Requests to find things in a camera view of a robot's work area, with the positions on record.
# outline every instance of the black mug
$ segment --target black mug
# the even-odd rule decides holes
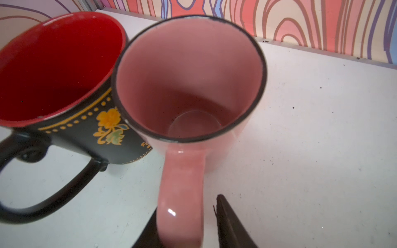
[[[34,26],[0,51],[0,125],[13,129],[0,143],[0,172],[13,158],[40,161],[52,144],[92,158],[37,205],[11,209],[0,203],[0,222],[44,218],[109,163],[130,163],[151,151],[122,121],[111,96],[110,76],[126,40],[114,18],[79,12]]]

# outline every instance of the dotted pattern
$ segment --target dotted pattern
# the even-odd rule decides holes
[[[107,102],[110,102],[111,100],[112,100],[112,99],[111,99],[110,97],[108,97],[108,98],[106,98],[106,101],[103,101],[103,102],[101,102],[100,104],[101,104],[102,106],[105,106],[106,103],[107,103]],[[65,129],[67,129],[68,127],[72,127],[73,125],[79,124],[81,121],[86,120],[89,116],[93,116],[93,115],[94,115],[94,112],[97,112],[97,111],[99,111],[99,108],[94,108],[93,110],[87,112],[86,115],[81,115],[81,116],[80,116],[80,120],[74,119],[73,121],[70,121],[70,122],[67,123],[66,125],[60,126],[59,129],[65,130]],[[45,132],[48,133],[48,134],[50,134],[50,133],[56,133],[56,132],[58,132],[58,131],[59,131],[59,130],[55,128],[55,129],[53,129],[53,130],[47,130],[47,131],[45,131]]]
[[[132,163],[132,162],[135,162],[135,161],[137,161],[137,160],[140,160],[141,158],[143,158],[143,157],[145,157],[151,150],[153,150],[153,148],[150,148],[148,151],[146,151],[142,156],[140,156],[139,158],[136,158],[136,159],[134,159],[134,160],[131,160],[130,162],[127,162],[127,163]]]

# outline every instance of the pink mug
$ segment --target pink mug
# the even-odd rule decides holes
[[[167,248],[200,247],[203,178],[227,155],[261,99],[263,53],[237,25],[168,19],[126,46],[112,75],[122,118],[165,154],[157,229]]]

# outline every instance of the white table surface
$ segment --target white table surface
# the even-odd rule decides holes
[[[153,20],[108,13],[131,38]],[[397,247],[397,70],[260,44],[265,94],[224,164],[204,180],[204,248],[218,247],[222,193],[261,248]],[[0,129],[0,139],[9,130]],[[12,161],[0,199],[33,205],[89,158],[51,147]],[[40,221],[0,224],[1,248],[128,248],[156,207],[164,159],[110,165]]]

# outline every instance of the black rim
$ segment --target black rim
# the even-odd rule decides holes
[[[127,51],[127,49],[130,47],[130,45],[138,38],[140,37],[143,33],[145,33],[146,31],[148,31],[149,29],[157,26],[157,25],[161,25],[167,21],[172,21],[175,19],[184,19],[184,18],[206,18],[206,19],[210,19],[213,21],[220,21],[229,25],[232,25],[233,27],[237,28],[239,31],[241,31],[245,36],[247,36],[249,38],[249,40],[251,41],[252,45],[255,47],[260,60],[262,61],[262,80],[261,80],[261,84],[258,90],[258,94],[256,95],[254,101],[252,102],[251,106],[247,109],[246,112],[244,112],[239,118],[237,118],[237,120],[235,120],[234,122],[232,122],[231,124],[227,125],[226,127],[222,128],[221,130],[218,130],[214,133],[210,133],[208,135],[202,135],[202,136],[197,136],[197,137],[191,137],[191,138],[170,138],[167,136],[163,136],[163,135],[159,135],[155,132],[152,132],[146,128],[144,128],[143,126],[141,126],[139,123],[137,123],[134,119],[131,118],[131,116],[127,113],[127,111],[125,110],[125,108],[123,107],[123,105],[121,104],[121,101],[118,97],[117,94],[117,87],[116,87],[116,78],[117,78],[117,71],[118,71],[118,67],[119,64],[124,56],[124,53]],[[122,118],[124,119],[124,121],[129,124],[132,128],[142,132],[145,135],[148,135],[152,138],[158,139],[158,140],[162,140],[162,141],[166,141],[166,142],[170,142],[170,143],[191,143],[191,142],[199,142],[199,141],[204,141],[204,140],[208,140],[217,136],[220,136],[228,131],[230,131],[231,129],[233,129],[234,127],[236,127],[237,125],[239,125],[242,121],[244,121],[251,113],[252,111],[255,109],[255,107],[258,105],[259,101],[261,100],[265,87],[266,87],[266,81],[267,81],[267,65],[266,65],[266,60],[265,57],[262,53],[261,48],[259,47],[258,43],[256,42],[256,40],[254,40],[254,38],[247,33],[244,29],[242,29],[241,27],[237,26],[236,24],[230,22],[230,21],[226,21],[224,19],[220,19],[217,17],[212,17],[212,16],[206,16],[206,15],[186,15],[186,16],[179,16],[179,17],[173,17],[170,19],[166,19],[164,21],[160,21],[158,23],[155,23],[147,28],[145,28],[144,30],[142,30],[140,33],[138,33],[137,35],[135,35],[135,37],[128,42],[128,44],[125,46],[124,50],[121,52],[119,58],[116,61],[116,65],[114,67],[113,73],[112,73],[112,96],[113,96],[113,100],[116,104],[116,106],[118,107],[120,114],[122,116]]]

